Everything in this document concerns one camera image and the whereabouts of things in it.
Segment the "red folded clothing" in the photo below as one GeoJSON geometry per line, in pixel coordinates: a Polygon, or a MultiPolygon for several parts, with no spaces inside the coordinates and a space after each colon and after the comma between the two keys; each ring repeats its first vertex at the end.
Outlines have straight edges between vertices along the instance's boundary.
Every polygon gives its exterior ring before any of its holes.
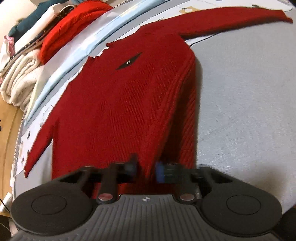
{"type": "Polygon", "coordinates": [[[41,62],[46,64],[71,39],[111,9],[113,7],[99,0],[88,0],[80,3],[45,37],[38,56],[41,62]]]}
{"type": "Polygon", "coordinates": [[[282,11],[216,8],[150,23],[107,44],[100,57],[88,58],[53,108],[25,176],[53,139],[53,178],[137,153],[142,175],[120,192],[158,192],[152,180],[157,160],[187,168],[196,161],[195,55],[183,38],[274,21],[292,22],[282,11]]]}

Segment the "wooden floor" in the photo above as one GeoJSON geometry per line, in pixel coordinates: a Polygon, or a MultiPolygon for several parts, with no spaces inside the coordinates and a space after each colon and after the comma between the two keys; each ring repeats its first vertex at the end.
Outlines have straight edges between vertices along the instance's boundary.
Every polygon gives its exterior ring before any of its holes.
{"type": "Polygon", "coordinates": [[[19,131],[23,112],[10,104],[7,104],[0,97],[0,198],[11,193],[10,173],[15,152],[15,143],[19,131]]]}

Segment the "ribbed gray plastic surface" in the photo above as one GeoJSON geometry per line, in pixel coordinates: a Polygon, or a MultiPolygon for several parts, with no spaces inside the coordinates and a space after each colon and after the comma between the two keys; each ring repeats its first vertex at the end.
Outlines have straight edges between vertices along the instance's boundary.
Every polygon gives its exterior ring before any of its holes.
{"type": "Polygon", "coordinates": [[[85,224],[69,233],[42,237],[20,231],[12,240],[278,241],[271,233],[251,238],[226,235],[209,226],[194,206],[179,204],[171,195],[122,195],[116,203],[98,206],[85,224]]]}

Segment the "gray table surface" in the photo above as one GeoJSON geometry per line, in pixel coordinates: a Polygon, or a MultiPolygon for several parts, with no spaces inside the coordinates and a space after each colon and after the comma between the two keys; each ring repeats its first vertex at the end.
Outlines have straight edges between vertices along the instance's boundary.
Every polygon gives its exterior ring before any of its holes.
{"type": "MultiPolygon", "coordinates": [[[[99,44],[90,56],[141,22],[182,2],[186,0],[171,0],[142,14],[99,44]]],[[[296,10],[286,14],[296,20],[296,10]]],[[[295,25],[270,23],[220,33],[191,46],[200,86],[197,164],[272,193],[283,211],[296,203],[295,40],[295,25]]],[[[59,82],[31,121],[85,61],[59,82]]],[[[52,145],[27,179],[23,172],[16,176],[15,196],[51,179],[51,157],[52,145]]]]}

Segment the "silver screw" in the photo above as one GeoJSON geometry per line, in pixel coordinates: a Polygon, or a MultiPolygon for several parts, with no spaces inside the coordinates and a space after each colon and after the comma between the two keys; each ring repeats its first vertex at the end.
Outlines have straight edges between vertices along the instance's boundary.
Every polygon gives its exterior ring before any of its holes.
{"type": "Polygon", "coordinates": [[[180,196],[182,201],[192,201],[194,199],[194,195],[190,193],[184,193],[180,196]]]}
{"type": "Polygon", "coordinates": [[[110,193],[102,193],[98,197],[101,201],[110,201],[113,198],[113,195],[110,193]]]}

